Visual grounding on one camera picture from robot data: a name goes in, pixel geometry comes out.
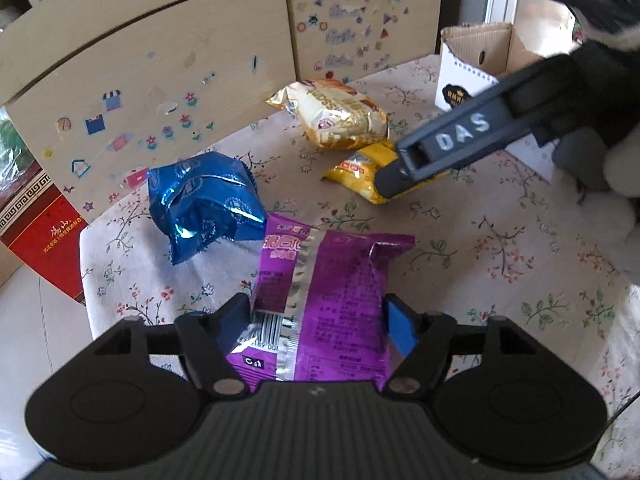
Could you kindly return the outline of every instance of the blue snack package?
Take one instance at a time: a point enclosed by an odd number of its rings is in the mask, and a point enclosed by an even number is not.
[[[249,168],[218,152],[148,172],[149,213],[180,264],[220,237],[262,240],[267,214]]]

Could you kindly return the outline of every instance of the table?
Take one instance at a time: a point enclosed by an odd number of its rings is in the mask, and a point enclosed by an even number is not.
[[[433,105],[438,63],[428,56],[352,84],[388,112],[397,139],[439,114]],[[391,265],[388,291],[417,310],[441,310],[467,324],[510,317],[591,381],[611,413],[640,389],[640,287],[583,234],[577,206],[552,202],[552,187],[507,152],[373,206],[321,180],[350,153],[317,149],[286,112],[212,149],[247,163],[269,211],[319,228],[415,234],[416,247]],[[211,312],[235,292],[251,293],[260,245],[222,240],[172,267],[144,185],[81,235],[94,337],[130,314],[171,323],[192,310]],[[179,372],[176,360],[153,359]],[[455,358],[452,371],[476,363]],[[637,402],[596,452],[594,462],[612,478],[640,474],[639,422]]]

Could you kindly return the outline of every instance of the wooden headboard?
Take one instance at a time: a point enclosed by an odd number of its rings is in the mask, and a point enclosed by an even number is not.
[[[88,221],[296,78],[433,53],[440,0],[48,0],[0,34],[0,103]]]

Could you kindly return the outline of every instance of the ribbed black surface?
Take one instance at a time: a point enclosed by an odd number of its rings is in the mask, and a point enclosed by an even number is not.
[[[198,431],[155,462],[109,473],[45,463],[30,480],[604,479],[589,465],[531,475],[498,471],[451,449],[423,409],[370,383],[264,383],[215,405]]]

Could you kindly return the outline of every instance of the purple snack package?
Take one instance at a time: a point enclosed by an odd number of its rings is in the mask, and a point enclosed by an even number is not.
[[[276,214],[266,232],[252,323],[229,362],[252,389],[274,378],[382,386],[387,267],[415,238],[321,232]]]

